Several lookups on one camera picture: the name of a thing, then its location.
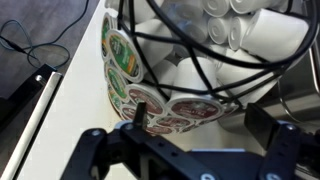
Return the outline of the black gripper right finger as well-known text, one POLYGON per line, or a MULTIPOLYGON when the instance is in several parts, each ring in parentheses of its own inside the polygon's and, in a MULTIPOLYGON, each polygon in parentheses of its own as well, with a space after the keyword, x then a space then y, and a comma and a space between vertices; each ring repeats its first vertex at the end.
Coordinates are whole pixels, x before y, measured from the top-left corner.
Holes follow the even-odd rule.
POLYGON ((296 125, 280 122, 254 103, 246 108, 244 125, 266 151, 260 180, 298 180, 298 165, 320 176, 319 131, 306 133, 296 125))

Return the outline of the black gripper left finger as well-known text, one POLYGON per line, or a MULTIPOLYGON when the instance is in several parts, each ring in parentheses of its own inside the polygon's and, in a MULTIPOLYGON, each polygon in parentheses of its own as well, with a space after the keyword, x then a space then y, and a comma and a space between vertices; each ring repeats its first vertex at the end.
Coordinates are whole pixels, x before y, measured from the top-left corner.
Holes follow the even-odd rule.
POLYGON ((103 180, 112 165, 123 163, 138 180, 157 180, 155 163, 143 145, 151 136, 144 131, 146 104, 139 103, 132 122, 110 133, 96 128, 82 133, 60 180, 103 180))

